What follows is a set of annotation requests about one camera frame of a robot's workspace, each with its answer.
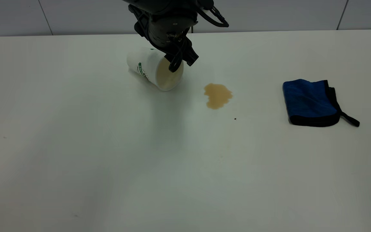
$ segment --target paper cup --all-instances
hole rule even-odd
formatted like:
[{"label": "paper cup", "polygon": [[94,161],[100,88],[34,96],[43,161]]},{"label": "paper cup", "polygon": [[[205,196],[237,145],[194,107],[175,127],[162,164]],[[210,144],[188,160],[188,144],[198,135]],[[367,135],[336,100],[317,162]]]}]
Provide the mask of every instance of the paper cup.
[{"label": "paper cup", "polygon": [[170,91],[180,83],[183,77],[184,61],[175,72],[168,69],[170,62],[165,53],[155,49],[142,47],[127,55],[128,67],[147,78],[162,91]]}]

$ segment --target brown liquid puddle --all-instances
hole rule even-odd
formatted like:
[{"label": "brown liquid puddle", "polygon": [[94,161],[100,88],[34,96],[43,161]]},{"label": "brown liquid puddle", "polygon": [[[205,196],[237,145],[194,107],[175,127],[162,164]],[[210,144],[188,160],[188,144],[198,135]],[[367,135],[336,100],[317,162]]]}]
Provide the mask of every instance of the brown liquid puddle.
[{"label": "brown liquid puddle", "polygon": [[213,110],[223,107],[233,97],[232,92],[224,85],[210,83],[204,87],[204,90],[204,95],[209,97],[207,107]]}]

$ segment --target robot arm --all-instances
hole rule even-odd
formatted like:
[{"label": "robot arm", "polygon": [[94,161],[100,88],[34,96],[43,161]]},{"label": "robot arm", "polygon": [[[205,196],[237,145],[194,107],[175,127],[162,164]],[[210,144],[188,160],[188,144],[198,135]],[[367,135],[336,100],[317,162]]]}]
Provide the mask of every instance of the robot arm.
[{"label": "robot arm", "polygon": [[[197,14],[219,27],[228,23],[214,7],[213,0],[124,0],[137,18],[135,31],[145,37],[152,46],[166,53],[169,70],[175,72],[184,60],[191,66],[198,55],[186,37],[190,27],[197,24]],[[219,21],[210,18],[201,9],[209,10]]]}]

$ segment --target white table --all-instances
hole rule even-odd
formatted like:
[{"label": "white table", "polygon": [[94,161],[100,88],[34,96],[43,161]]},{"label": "white table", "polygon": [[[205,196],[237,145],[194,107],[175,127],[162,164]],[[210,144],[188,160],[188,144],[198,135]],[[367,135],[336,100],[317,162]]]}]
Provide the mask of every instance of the white table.
[{"label": "white table", "polygon": [[[371,31],[189,38],[170,92],[128,72],[139,35],[0,38],[0,232],[371,232]],[[298,78],[360,127],[291,125]]]}]

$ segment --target blue towel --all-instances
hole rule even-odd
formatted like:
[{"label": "blue towel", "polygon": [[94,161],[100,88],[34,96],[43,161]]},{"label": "blue towel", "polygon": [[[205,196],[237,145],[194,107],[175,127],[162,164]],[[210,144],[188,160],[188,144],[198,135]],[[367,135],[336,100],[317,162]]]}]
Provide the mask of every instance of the blue towel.
[{"label": "blue towel", "polygon": [[336,124],[340,116],[351,124],[360,122],[346,115],[340,109],[334,88],[326,81],[309,82],[303,79],[283,84],[287,113],[294,125],[325,127]]}]

